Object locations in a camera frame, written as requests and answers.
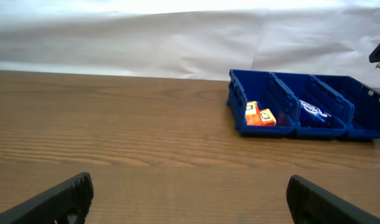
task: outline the blue snack bag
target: blue snack bag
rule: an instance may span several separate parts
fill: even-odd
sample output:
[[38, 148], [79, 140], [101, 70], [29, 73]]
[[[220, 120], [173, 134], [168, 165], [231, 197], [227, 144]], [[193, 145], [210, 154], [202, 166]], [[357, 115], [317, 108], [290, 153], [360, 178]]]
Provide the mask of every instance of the blue snack bag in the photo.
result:
[[334, 117], [316, 106], [303, 100], [301, 103], [300, 122], [302, 127], [329, 128], [334, 121]]

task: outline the white backdrop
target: white backdrop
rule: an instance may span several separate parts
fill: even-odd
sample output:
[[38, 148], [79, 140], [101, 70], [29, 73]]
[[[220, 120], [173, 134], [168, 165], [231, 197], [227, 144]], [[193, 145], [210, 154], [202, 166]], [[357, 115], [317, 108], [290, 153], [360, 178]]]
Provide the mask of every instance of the white backdrop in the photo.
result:
[[3, 70], [228, 80], [241, 68], [380, 87], [379, 42], [374, 0], [0, 0]]

